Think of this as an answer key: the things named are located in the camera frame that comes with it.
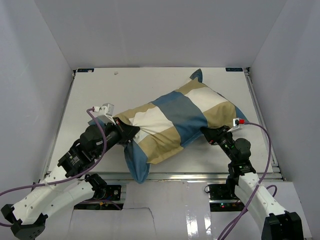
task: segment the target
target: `cable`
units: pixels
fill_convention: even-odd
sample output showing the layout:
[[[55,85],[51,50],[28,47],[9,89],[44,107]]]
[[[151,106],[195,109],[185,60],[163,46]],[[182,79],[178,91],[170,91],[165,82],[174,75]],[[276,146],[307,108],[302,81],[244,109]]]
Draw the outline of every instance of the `cable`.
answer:
[[[267,160],[267,163],[266,163],[266,167],[265,167],[265,170],[262,174],[262,177],[260,178],[259,182],[258,182],[258,185],[255,187],[255,189],[253,190],[248,202],[245,204],[244,208],[242,209],[242,211],[240,212],[240,214],[233,220],[233,223],[229,223],[223,230],[222,232],[220,233],[219,237],[217,240],[224,240],[226,239],[226,237],[230,234],[230,232],[232,231],[232,229],[234,229],[234,227],[236,226],[236,224],[239,222],[240,218],[246,213],[247,211],[247,208],[249,206],[249,204],[251,203],[252,199],[254,198],[256,192],[258,191],[259,189],[259,184],[261,184],[261,182],[265,179],[267,173],[268,173],[268,168],[269,168],[269,165],[270,165],[270,162],[271,162],[271,150],[272,150],[272,144],[271,144],[271,138],[270,138],[270,135],[268,133],[268,131],[263,127],[261,126],[260,124],[257,124],[257,123],[253,123],[253,122],[247,122],[247,121],[243,121],[244,124],[246,125],[254,125],[254,126],[257,126],[259,128],[261,128],[267,138],[268,138],[268,148],[269,148],[269,151],[268,151],[268,160]]]
[[[98,120],[91,114],[91,111],[93,111],[94,108],[89,108],[86,110],[86,112],[89,114],[89,116],[92,118],[92,120],[94,121],[94,123],[97,125],[97,127],[99,128],[101,134],[102,134],[102,138],[103,138],[103,149],[102,149],[102,153],[101,153],[101,156],[97,159],[97,161],[91,166],[89,167],[87,170],[75,175],[75,176],[72,176],[70,178],[67,178],[67,179],[64,179],[64,180],[60,180],[60,181],[52,181],[52,182],[48,182],[47,184],[48,185],[54,185],[54,184],[62,184],[62,183],[66,183],[66,182],[69,182],[73,179],[77,179],[77,178],[80,178],[82,175],[88,173],[89,171],[91,171],[95,166],[98,165],[98,163],[101,161],[101,159],[103,158],[104,154],[106,153],[107,151],[107,139],[106,139],[106,135],[104,133],[104,130],[102,129],[102,127],[100,126]],[[8,194],[8,193],[11,193],[11,192],[15,192],[15,191],[18,191],[18,190],[22,190],[22,189],[31,189],[31,188],[38,188],[38,187],[44,187],[46,186],[46,184],[44,183],[37,183],[37,184],[34,184],[34,185],[27,185],[27,186],[20,186],[20,187],[16,187],[16,188],[12,188],[12,189],[9,189],[9,190],[6,190],[6,191],[3,191],[0,193],[0,197],[5,195],[5,194]],[[0,226],[2,227],[7,227],[7,228],[10,228],[12,225],[11,224],[5,224],[5,223],[2,223],[0,222]]]
[[[204,192],[205,192],[206,194],[209,194],[209,193],[210,193],[209,191],[206,191],[206,188],[209,187],[209,185],[205,186],[205,188],[204,188]]]
[[[116,204],[115,202],[111,201],[111,200],[87,200],[87,201],[83,201],[80,202],[81,204],[91,204],[91,203],[97,203],[97,202],[103,202],[103,203],[109,203],[109,204],[113,204],[117,209],[119,209],[120,211],[122,210],[121,207],[119,207],[118,204]]]
[[[274,188],[274,192],[273,192],[273,194],[272,194],[272,197],[275,197],[275,195],[277,194],[277,191],[278,191],[277,186],[276,186],[276,185],[269,185],[269,186],[266,187],[266,189],[270,189],[270,188]],[[249,212],[248,209],[245,210],[245,212],[244,212],[243,215],[245,215],[247,212]],[[235,219],[233,219],[233,220],[223,229],[223,231],[220,233],[220,236],[225,233],[225,231],[237,220],[238,217],[239,217],[239,216],[235,217]]]

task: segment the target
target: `beige fabric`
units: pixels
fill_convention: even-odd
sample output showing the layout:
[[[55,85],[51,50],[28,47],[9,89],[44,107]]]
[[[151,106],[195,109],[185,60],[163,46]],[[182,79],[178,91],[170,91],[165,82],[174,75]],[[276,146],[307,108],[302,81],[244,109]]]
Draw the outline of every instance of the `beige fabric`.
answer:
[[[191,80],[187,84],[183,85],[179,89],[175,90],[176,92],[182,93],[186,95],[193,89],[207,88],[207,86],[201,82],[198,82],[198,78],[196,77],[194,80]]]
[[[233,119],[236,116],[236,107],[229,101],[222,102],[203,112],[209,128],[220,128],[223,125],[233,127]]]
[[[180,146],[180,135],[175,127],[160,133],[146,136],[139,146],[148,158],[148,163],[158,164],[179,153],[184,148]]]

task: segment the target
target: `white wall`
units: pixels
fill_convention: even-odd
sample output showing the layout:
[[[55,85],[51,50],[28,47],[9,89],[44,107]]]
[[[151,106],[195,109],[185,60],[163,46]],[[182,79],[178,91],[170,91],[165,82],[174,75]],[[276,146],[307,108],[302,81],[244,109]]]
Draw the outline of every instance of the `white wall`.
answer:
[[[72,69],[251,66],[286,0],[35,0]]]
[[[314,239],[319,228],[320,1],[288,0],[252,65],[252,81],[283,175]]]
[[[39,180],[71,81],[34,1],[0,0],[0,192]],[[0,197],[0,207],[28,192]],[[3,227],[0,236],[16,239]]]

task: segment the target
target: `blue fabric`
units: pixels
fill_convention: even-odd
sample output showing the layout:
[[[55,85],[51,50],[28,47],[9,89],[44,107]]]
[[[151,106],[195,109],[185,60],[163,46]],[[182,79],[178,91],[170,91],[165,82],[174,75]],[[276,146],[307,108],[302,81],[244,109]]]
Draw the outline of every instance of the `blue fabric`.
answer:
[[[181,92],[170,92],[151,103],[173,123],[180,135],[182,147],[199,137],[201,127],[208,127],[207,119],[201,110]]]
[[[147,156],[135,141],[124,148],[124,158],[133,179],[142,184],[149,174],[150,163],[147,163]]]
[[[203,75],[202,75],[202,71],[199,68],[197,71],[195,71],[194,73],[191,74],[190,79],[194,80],[195,78],[198,78],[198,82],[202,83],[203,81]]]
[[[248,122],[248,119],[244,115],[244,113],[235,105],[235,115],[237,118],[244,119],[246,122]]]

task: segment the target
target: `striped pillow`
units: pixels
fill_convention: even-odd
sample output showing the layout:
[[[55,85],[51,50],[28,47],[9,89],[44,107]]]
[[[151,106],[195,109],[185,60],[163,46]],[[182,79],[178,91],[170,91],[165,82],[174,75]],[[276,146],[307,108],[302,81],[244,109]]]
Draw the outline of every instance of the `striped pillow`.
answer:
[[[197,139],[201,127],[232,127],[234,118],[245,119],[235,105],[202,83],[201,69],[190,79],[177,90],[115,116],[140,127],[124,146],[127,166],[138,183],[146,180],[150,164],[166,160]]]

